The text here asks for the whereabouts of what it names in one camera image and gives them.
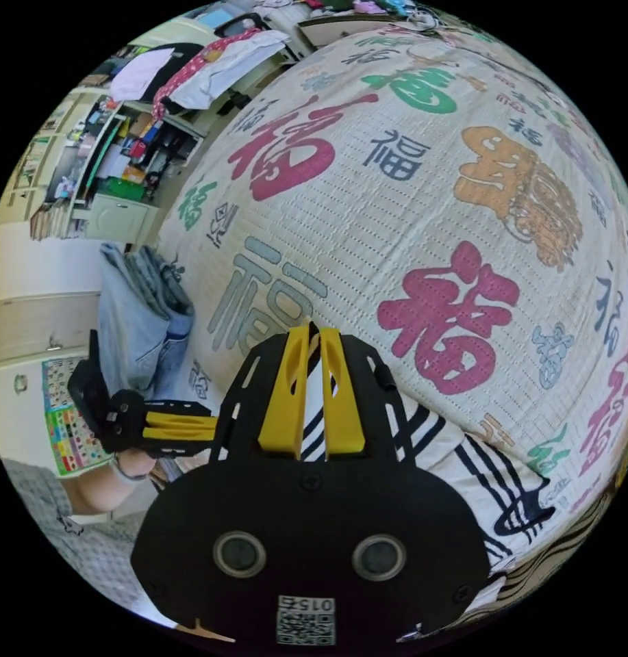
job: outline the qr code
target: qr code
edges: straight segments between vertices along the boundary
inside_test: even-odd
[[[327,609],[316,610],[321,606],[316,605],[314,601],[319,600],[319,598],[280,597],[277,610],[277,643],[335,645],[334,607],[331,607],[331,612]]]

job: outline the hand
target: hand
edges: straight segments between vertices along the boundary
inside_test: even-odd
[[[156,459],[135,448],[121,452],[118,461],[120,470],[127,477],[143,477],[149,474],[156,465]]]

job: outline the cabinet door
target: cabinet door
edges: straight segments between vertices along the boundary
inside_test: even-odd
[[[0,304],[0,362],[87,346],[99,295],[65,295]]]
[[[148,206],[124,198],[97,194],[86,225],[91,240],[135,244],[142,231]]]

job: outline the yellow bracket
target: yellow bracket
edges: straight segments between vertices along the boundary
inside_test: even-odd
[[[288,332],[275,387],[259,434],[259,445],[266,452],[293,454],[295,459],[300,458],[308,355],[309,326],[292,328]]]
[[[150,411],[145,417],[144,438],[157,440],[213,440],[217,417],[173,415]]]
[[[321,328],[321,357],[323,359],[323,418],[325,421],[325,451],[328,458],[339,454],[359,454],[366,440],[357,412],[355,393],[343,353],[341,336],[336,328]],[[336,381],[332,395],[329,375]]]

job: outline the red chinese character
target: red chinese character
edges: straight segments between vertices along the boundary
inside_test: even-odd
[[[613,433],[613,427],[620,419],[624,410],[624,401],[628,397],[628,383],[624,386],[622,396],[619,399],[615,397],[619,394],[624,383],[626,365],[628,364],[628,350],[622,358],[615,363],[610,375],[608,376],[608,387],[610,395],[608,399],[598,408],[590,418],[588,426],[590,433],[581,445],[580,452],[588,450],[588,455],[583,463],[579,476],[584,475],[604,453]]]
[[[376,103],[378,96],[367,94],[343,105],[314,109],[307,115],[308,121],[284,127],[298,118],[300,110],[311,106],[317,100],[317,95],[312,96],[304,105],[296,107],[289,114],[257,128],[252,133],[254,139],[227,160],[230,164],[237,162],[231,174],[231,179],[236,180],[257,158],[250,173],[250,189],[255,201],[265,201],[323,173],[334,161],[334,147],[324,139],[312,138],[311,135],[337,123],[343,118],[343,110],[347,107],[359,103]],[[278,134],[277,131],[283,127],[281,134]],[[291,151],[307,147],[314,149],[314,152],[292,164]]]
[[[472,285],[459,300],[457,283],[441,278],[454,274]],[[418,340],[414,365],[418,373],[434,383],[439,392],[457,395],[485,383],[494,373],[496,352],[486,338],[493,326],[507,326],[512,313],[506,308],[476,303],[478,295],[489,301],[516,306],[519,287],[482,264],[478,249],[462,242],[451,255],[450,267],[416,269],[403,279],[409,298],[383,301],[377,310],[380,326],[400,329],[392,353],[403,358]],[[464,329],[472,335],[457,335]],[[449,331],[454,335],[444,337]],[[466,362],[466,355],[474,363]]]
[[[570,514],[575,513],[578,510],[578,508],[588,499],[588,495],[590,495],[592,493],[592,491],[594,491],[594,489],[596,488],[596,485],[599,483],[600,480],[601,480],[601,475],[599,475],[596,478],[596,480],[594,482],[592,482],[592,485],[590,486],[590,488],[583,491],[583,494],[581,495],[581,497],[578,500],[576,500],[576,502],[574,502],[574,504],[572,505],[572,508],[569,510]]]

